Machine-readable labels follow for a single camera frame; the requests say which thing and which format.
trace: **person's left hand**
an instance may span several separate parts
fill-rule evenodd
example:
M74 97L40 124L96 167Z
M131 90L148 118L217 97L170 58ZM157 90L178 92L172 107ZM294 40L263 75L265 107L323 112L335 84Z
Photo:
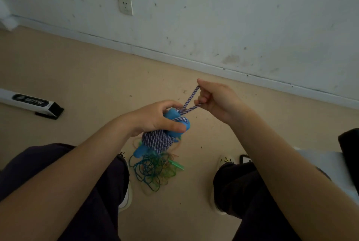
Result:
M164 100L123 115L133 127L131 136L137 136L142 132L159 129L184 133L186 131L186 126L184 124L167 119L163 116L163 113L171 107L179 109L182 108L183 105L174 100Z

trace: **black logo label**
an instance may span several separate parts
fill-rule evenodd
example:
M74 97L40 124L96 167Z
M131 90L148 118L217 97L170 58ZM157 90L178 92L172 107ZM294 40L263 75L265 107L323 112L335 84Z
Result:
M15 94L12 97L12 99L15 101L20 101L20 102L36 105L39 107L46 107L48 105L47 100L43 100L43 99L39 99L36 97L31 97L31 96L27 96L27 95L23 95L23 94L19 94L19 93Z

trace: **purple and white rope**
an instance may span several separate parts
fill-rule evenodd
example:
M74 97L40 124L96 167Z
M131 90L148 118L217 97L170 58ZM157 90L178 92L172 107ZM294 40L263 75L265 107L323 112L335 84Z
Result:
M186 109L187 105L192 100L193 96L195 96L195 94L199 88L200 88L200 86L198 85L195 88L195 90L193 91L193 93L191 94L191 96L188 98L187 102L184 104L183 108L177 109L177 111L179 112L179 114L181 116L173 119L173 121L176 121L176 122L182 121L182 122L188 123L187 118L182 117L182 115L199 107L199 106L193 106L189 109ZM176 138L169 136L165 132L165 130L155 130L155 131L150 131L150 132L144 132L142 135L142 143L145 146L147 146L148 148L153 149L158 154L166 151L173 144L173 142L175 140L176 140Z

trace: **outlet cover plate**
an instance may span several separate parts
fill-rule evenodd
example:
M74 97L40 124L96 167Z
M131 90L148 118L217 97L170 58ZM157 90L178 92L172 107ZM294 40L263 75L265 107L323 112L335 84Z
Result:
M125 15L133 16L134 12L132 9L131 0L118 0L119 1L119 11Z

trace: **blue plastic handle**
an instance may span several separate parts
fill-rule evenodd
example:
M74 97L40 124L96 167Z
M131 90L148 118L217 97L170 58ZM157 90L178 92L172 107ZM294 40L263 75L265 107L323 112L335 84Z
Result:
M177 117L180 117L181 115L179 114L179 112L174 109L174 108L171 108L168 112L165 113L164 117L166 117L167 119L175 119ZM186 126L186 131L190 129L191 127L191 124L190 124L190 121L188 121L188 123L186 122L183 122L183 121L178 121L178 123L182 123ZM174 131L166 131L167 134L171 137L174 137L174 138L179 138L183 133L177 133L177 132L174 132ZM134 157L135 158L140 158L142 157L143 155L145 155L150 149L148 147L146 147L144 144L140 145L134 152Z

